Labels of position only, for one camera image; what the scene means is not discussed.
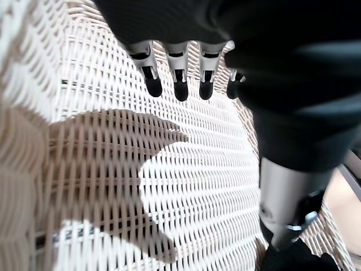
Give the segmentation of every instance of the black cover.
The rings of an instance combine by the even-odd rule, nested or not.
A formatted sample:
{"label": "black cover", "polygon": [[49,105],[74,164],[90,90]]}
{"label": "black cover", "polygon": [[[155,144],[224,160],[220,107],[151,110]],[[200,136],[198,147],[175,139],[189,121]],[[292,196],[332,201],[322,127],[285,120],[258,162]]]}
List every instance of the black cover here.
{"label": "black cover", "polygon": [[332,257],[324,253],[321,257],[313,255],[307,245],[299,239],[287,250],[277,252],[269,246],[261,271],[339,271]]}

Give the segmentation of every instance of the robotic finger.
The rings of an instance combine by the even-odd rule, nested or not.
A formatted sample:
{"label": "robotic finger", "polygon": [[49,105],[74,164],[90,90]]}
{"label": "robotic finger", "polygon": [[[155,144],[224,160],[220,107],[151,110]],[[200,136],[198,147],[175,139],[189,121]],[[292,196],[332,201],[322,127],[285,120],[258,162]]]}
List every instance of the robotic finger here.
{"label": "robotic finger", "polygon": [[157,62],[153,51],[153,41],[142,41],[121,47],[133,60],[138,71],[143,75],[148,92],[153,97],[162,94],[162,84],[157,71]]}
{"label": "robotic finger", "polygon": [[199,96],[203,100],[208,100],[212,96],[214,76],[217,72],[221,52],[225,45],[226,42],[218,44],[199,42]]}
{"label": "robotic finger", "polygon": [[188,42],[178,44],[163,43],[163,47],[173,77],[175,97],[177,100],[184,102],[188,98]]}

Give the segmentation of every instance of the wicker weave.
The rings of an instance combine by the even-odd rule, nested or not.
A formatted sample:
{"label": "wicker weave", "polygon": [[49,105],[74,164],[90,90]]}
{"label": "wicker weave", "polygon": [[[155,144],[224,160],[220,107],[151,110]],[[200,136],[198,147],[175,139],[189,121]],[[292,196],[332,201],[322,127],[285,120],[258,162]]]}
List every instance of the wicker weave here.
{"label": "wicker weave", "polygon": [[[92,2],[2,1],[0,270],[254,270],[258,225],[252,116],[224,90],[174,98],[155,44],[160,98]],[[303,235],[354,270],[326,206]]]}

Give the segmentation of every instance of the wicker surface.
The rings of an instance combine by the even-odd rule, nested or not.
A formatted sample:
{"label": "wicker surface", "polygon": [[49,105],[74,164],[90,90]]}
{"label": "wicker surface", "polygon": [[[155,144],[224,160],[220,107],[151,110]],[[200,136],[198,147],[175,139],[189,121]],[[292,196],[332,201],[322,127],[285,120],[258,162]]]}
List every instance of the wicker surface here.
{"label": "wicker surface", "polygon": [[[258,268],[256,138],[224,63],[201,100],[193,43],[181,103],[155,45],[155,99],[91,2],[3,7],[0,270]],[[326,206],[303,239],[353,270]]]}

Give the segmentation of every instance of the beige surface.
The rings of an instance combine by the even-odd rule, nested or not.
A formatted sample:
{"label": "beige surface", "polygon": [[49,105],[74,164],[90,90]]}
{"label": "beige surface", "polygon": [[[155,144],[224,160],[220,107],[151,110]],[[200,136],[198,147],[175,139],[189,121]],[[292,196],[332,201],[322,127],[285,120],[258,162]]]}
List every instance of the beige surface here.
{"label": "beige surface", "polygon": [[361,255],[361,202],[339,170],[335,171],[325,198],[347,249]]}
{"label": "beige surface", "polygon": [[[180,103],[159,49],[155,99],[91,1],[5,1],[0,26],[0,271],[257,269],[252,116],[223,62],[200,100],[193,43]],[[354,270],[327,206],[302,238]]]}

